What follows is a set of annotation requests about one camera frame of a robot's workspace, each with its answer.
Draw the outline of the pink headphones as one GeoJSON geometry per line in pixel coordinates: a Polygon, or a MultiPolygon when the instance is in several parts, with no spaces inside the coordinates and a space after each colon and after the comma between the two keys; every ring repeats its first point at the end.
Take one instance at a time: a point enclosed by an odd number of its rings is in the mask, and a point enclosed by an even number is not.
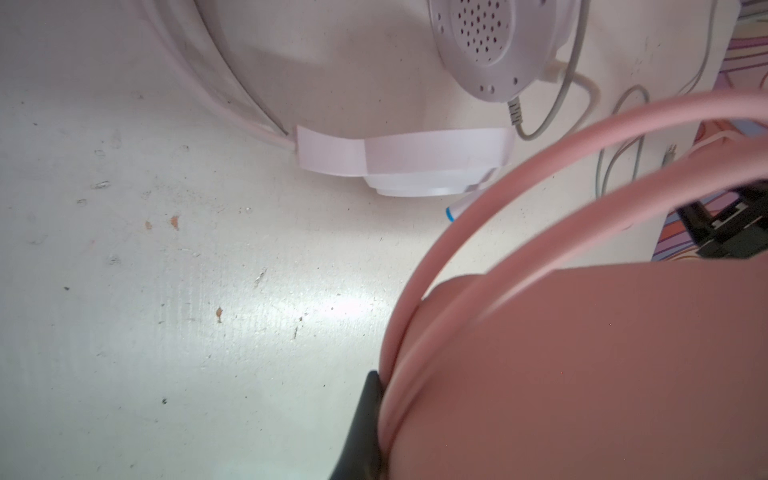
{"type": "Polygon", "coordinates": [[[600,121],[503,177],[435,242],[387,326],[386,479],[763,479],[767,259],[571,269],[630,225],[767,175],[767,140],[725,144],[574,212],[482,275],[437,283],[505,206],[619,141],[708,119],[765,120],[721,90],[600,121]]]}

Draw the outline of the white headphones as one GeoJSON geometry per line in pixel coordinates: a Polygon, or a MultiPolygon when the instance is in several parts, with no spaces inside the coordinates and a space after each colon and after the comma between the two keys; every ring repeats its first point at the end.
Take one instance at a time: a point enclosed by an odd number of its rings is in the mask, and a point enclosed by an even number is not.
{"type": "Polygon", "coordinates": [[[378,194],[479,190],[531,84],[570,84],[587,1],[139,1],[138,17],[209,111],[312,173],[378,194]]]}

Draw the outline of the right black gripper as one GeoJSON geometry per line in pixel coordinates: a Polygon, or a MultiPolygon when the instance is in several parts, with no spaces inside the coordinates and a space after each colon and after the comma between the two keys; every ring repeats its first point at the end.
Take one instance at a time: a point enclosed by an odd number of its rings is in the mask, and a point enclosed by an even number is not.
{"type": "Polygon", "coordinates": [[[748,259],[767,250],[767,181],[729,190],[737,198],[717,215],[696,201],[677,209],[686,231],[705,259],[748,259]]]}

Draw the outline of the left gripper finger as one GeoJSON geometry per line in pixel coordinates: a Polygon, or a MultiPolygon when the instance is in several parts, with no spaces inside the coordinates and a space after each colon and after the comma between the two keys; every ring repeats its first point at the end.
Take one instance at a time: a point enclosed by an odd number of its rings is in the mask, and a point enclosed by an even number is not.
{"type": "Polygon", "coordinates": [[[373,480],[382,476],[384,462],[377,424],[383,388],[379,374],[370,371],[353,416],[340,457],[330,480],[373,480]]]}

